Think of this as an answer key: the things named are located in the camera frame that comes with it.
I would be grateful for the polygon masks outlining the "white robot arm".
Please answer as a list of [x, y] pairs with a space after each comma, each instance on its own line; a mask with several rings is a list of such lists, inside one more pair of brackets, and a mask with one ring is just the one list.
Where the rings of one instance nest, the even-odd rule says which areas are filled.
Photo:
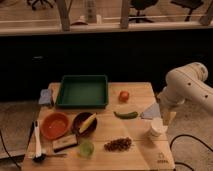
[[207, 78], [207, 67], [200, 62], [174, 68], [166, 74], [166, 86], [158, 94], [166, 126], [176, 115], [173, 109], [186, 99], [194, 101], [213, 115], [213, 88], [205, 84]]

